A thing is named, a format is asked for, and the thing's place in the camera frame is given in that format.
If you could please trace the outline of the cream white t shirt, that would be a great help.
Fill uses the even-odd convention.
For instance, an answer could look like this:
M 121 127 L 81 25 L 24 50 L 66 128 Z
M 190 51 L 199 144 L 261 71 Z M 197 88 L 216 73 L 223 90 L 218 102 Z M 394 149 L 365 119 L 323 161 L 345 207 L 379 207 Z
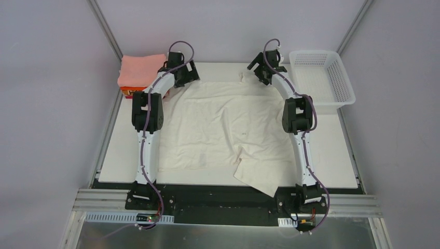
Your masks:
M 158 182 L 251 186 L 273 196 L 297 183 L 283 131 L 284 101 L 249 73 L 236 82 L 197 81 L 163 101 Z

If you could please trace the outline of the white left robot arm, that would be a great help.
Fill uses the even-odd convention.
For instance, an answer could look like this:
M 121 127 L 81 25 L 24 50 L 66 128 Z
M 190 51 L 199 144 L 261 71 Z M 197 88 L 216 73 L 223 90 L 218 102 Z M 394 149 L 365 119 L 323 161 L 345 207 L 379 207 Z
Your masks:
M 154 182 L 158 174 L 160 135 L 164 124 L 162 99 L 170 89 L 199 79 L 193 57 L 186 61 L 181 52 L 169 52 L 153 83 L 133 94 L 131 122 L 137 132 L 139 160 L 128 200 L 139 202 L 146 210 L 154 209 L 160 202 Z

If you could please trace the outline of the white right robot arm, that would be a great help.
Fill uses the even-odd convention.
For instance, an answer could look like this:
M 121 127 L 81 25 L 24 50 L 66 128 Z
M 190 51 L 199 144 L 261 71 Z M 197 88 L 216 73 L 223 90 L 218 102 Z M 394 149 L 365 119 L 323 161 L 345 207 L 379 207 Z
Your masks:
M 322 200 L 320 182 L 314 174 L 310 153 L 310 131 L 315 125 L 315 111 L 309 97 L 298 93 L 290 82 L 287 70 L 281 66 L 277 50 L 260 52 L 247 66 L 258 81 L 277 89 L 284 100 L 282 128 L 288 134 L 295 157 L 297 182 L 295 208 L 306 213 Z

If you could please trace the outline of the pink folded t shirt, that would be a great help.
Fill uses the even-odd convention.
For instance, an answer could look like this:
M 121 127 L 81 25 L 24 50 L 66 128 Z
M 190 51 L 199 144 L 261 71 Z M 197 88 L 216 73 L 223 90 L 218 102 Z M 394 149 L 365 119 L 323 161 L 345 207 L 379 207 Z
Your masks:
M 163 66 L 166 59 L 165 54 L 155 54 L 145 57 L 124 55 L 117 80 L 119 87 L 150 86 L 156 79 L 157 72 Z

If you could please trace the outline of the white plastic basket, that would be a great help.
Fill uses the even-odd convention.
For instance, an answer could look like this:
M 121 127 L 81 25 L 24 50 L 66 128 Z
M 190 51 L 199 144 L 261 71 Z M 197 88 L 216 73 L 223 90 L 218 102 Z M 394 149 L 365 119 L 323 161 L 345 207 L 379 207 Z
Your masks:
M 356 97 L 347 71 L 334 51 L 295 50 L 289 53 L 295 89 L 311 96 L 318 114 L 333 114 Z

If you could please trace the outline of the brown patterned folded t shirt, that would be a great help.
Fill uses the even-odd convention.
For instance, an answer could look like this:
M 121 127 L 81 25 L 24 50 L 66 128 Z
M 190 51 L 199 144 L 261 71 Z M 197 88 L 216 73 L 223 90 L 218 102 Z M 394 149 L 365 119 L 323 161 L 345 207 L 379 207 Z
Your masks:
M 126 95 L 134 95 L 134 93 L 136 92 L 136 90 L 122 90 L 122 93 L 124 96 Z

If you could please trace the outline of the orange folded t shirt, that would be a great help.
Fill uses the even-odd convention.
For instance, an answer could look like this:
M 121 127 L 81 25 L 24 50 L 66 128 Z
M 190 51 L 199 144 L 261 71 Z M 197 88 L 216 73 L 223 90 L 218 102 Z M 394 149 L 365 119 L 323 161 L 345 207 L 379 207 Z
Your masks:
M 143 91 L 146 89 L 146 87 L 120 87 L 120 90 L 136 90 L 136 91 Z

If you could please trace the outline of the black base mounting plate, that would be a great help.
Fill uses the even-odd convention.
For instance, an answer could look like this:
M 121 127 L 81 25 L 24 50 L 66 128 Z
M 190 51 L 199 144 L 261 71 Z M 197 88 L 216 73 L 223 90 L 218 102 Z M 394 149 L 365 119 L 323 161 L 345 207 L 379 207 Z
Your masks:
M 318 185 L 280 187 L 273 197 L 252 187 L 212 185 L 141 185 L 134 182 L 126 197 L 127 210 L 172 216 L 178 224 L 277 226 L 305 216 L 314 219 L 328 210 Z

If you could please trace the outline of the aluminium frame rail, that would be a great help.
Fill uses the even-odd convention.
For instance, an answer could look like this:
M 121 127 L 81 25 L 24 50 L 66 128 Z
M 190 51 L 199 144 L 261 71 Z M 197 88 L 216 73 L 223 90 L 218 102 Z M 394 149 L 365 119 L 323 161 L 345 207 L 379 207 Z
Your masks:
M 127 193 L 121 189 L 80 189 L 73 211 L 128 212 L 125 209 Z M 374 195 L 331 194 L 330 203 L 330 217 L 383 217 Z

